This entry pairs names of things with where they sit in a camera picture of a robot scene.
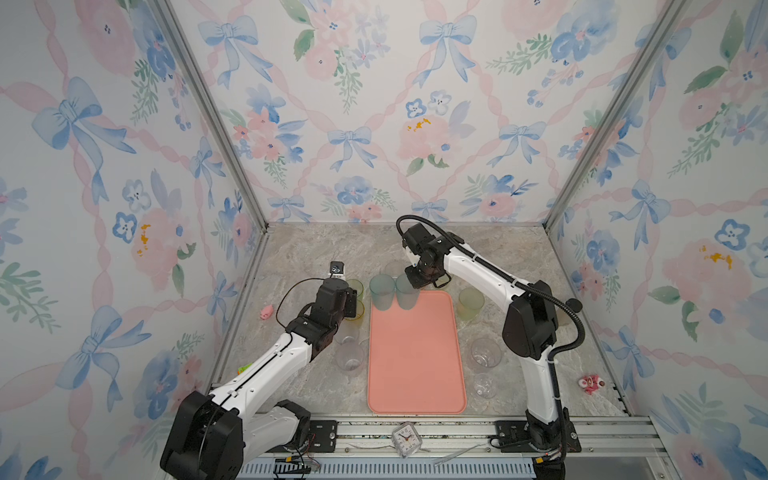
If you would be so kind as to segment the tall teal textured cup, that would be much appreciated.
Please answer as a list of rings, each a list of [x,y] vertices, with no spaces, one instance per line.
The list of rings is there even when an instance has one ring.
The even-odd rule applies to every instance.
[[[374,276],[369,283],[371,301],[373,306],[379,311],[386,311],[391,308],[396,290],[395,279],[387,274]]]

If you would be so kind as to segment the yellow-green textured cup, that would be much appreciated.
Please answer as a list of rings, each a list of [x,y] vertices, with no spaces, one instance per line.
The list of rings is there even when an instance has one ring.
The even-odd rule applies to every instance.
[[[474,287],[463,289],[458,296],[457,316],[462,322],[469,322],[477,317],[485,304],[485,296]]]

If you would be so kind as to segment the clear textured cup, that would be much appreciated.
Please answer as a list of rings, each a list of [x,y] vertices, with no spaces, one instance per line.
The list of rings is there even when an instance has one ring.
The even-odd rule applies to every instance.
[[[497,367],[503,353],[496,341],[490,338],[477,338],[469,346],[470,366],[475,370],[490,370]]]

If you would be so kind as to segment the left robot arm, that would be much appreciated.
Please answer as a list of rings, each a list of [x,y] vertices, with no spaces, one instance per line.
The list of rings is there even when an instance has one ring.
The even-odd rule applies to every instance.
[[[341,278],[322,281],[275,343],[244,372],[209,393],[188,394],[160,457],[175,479],[234,479],[242,466],[277,447],[299,451],[311,413],[283,400],[257,410],[292,375],[331,345],[339,325],[357,316],[357,291]]]

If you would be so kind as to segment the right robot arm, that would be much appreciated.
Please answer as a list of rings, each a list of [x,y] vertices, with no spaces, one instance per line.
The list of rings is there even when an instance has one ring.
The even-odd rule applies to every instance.
[[[573,308],[575,303],[555,298],[543,281],[529,282],[506,272],[458,235],[424,217],[402,215],[395,226],[410,260],[405,274],[412,287],[422,289],[435,286],[443,277],[458,277],[505,314],[501,339],[521,362],[530,444],[537,451],[565,456],[569,418],[555,360],[585,340],[585,327]]]

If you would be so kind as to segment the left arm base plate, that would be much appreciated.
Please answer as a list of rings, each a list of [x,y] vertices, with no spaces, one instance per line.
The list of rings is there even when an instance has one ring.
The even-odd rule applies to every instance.
[[[290,453],[334,453],[338,440],[336,420],[310,420],[301,427],[296,436],[279,451]]]

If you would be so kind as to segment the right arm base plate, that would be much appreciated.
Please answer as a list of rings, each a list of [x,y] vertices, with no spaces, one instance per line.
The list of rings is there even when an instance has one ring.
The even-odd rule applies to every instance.
[[[554,455],[562,447],[559,421],[542,426],[536,421],[499,420],[494,423],[494,429],[489,443],[504,453]]]

